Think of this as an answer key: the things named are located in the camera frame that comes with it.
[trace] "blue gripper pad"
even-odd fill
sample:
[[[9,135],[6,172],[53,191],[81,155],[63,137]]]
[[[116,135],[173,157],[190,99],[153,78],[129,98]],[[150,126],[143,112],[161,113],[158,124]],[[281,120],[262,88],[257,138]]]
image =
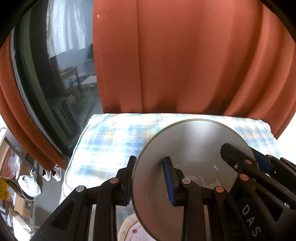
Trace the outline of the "blue gripper pad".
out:
[[[137,160],[137,158],[135,156],[130,156],[130,159],[127,164],[127,167],[131,169],[129,180],[128,180],[128,185],[127,185],[127,196],[126,196],[127,204],[129,204],[129,202],[131,201],[131,179],[132,179],[132,173],[133,173],[133,169],[135,167],[136,160]]]
[[[170,201],[171,205],[174,206],[176,202],[175,190],[178,188],[176,185],[179,186],[179,182],[176,182],[175,178],[177,178],[177,175],[175,173],[172,161],[168,156],[163,159],[163,173],[165,176],[165,185],[168,192],[168,200]]]
[[[254,154],[256,161],[258,162],[259,169],[267,174],[270,174],[271,167],[269,164],[269,160],[265,157],[265,155],[263,155],[259,151],[255,150],[253,148],[251,148],[251,150]]]

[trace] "floor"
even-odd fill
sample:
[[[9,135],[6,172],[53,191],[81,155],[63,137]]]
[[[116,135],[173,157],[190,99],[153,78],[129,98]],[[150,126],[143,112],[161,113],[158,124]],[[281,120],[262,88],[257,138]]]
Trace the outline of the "floor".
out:
[[[37,166],[40,173],[37,176],[42,193],[36,198],[33,206],[33,218],[30,221],[32,232],[35,233],[45,220],[59,206],[59,198],[61,196],[62,184],[64,180],[65,170],[62,170],[62,180],[57,182],[53,177],[48,182],[42,175],[42,167]]]

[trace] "wall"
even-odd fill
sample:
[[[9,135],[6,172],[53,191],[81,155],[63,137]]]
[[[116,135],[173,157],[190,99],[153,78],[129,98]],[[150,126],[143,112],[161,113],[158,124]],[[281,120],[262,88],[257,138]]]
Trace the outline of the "wall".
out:
[[[296,164],[296,114],[277,140],[282,157]]]
[[[0,115],[0,128],[1,127],[6,127],[6,124],[2,118],[2,116]],[[27,151],[23,148],[23,146],[16,140],[16,138],[14,137],[14,135],[11,133],[10,130],[8,130],[7,134],[6,134],[6,138],[10,141],[10,143],[14,146],[14,147],[18,147],[21,149],[22,153],[27,153]]]

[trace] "cardboard box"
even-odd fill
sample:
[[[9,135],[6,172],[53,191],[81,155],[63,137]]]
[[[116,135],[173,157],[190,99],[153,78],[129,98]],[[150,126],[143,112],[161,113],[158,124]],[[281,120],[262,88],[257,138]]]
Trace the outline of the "cardboard box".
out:
[[[27,166],[27,164],[21,160],[20,163],[20,176],[22,175],[30,175],[31,168]]]
[[[70,94],[68,97],[67,97],[67,102],[69,105],[71,105],[72,103],[74,103],[76,101],[76,98],[73,96],[73,94]]]
[[[8,149],[9,145],[6,143],[6,141],[3,140],[0,146],[0,170],[2,169],[2,165]]]
[[[14,211],[14,207],[13,207],[13,205],[12,205],[11,203],[9,203],[9,202],[5,202],[5,216],[8,216],[8,215],[9,215],[9,208],[11,208],[11,210]],[[21,216],[21,217],[22,217],[22,219],[24,220],[24,222],[25,222],[28,226],[30,226],[30,218],[28,218],[28,217],[24,217],[24,216]]]
[[[23,217],[31,218],[33,216],[33,202],[25,200],[17,195],[14,210]]]

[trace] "silver screw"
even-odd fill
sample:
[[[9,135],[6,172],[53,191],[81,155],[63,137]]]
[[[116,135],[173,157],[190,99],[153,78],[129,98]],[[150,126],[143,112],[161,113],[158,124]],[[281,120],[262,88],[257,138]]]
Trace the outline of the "silver screw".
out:
[[[191,180],[190,180],[189,178],[183,178],[183,179],[182,179],[182,182],[183,182],[184,184],[189,184],[189,183],[191,183]]]
[[[82,192],[84,190],[84,186],[78,186],[76,187],[76,191]]]
[[[111,183],[118,183],[119,182],[119,179],[116,178],[116,177],[113,177],[113,178],[110,179],[110,182]]]

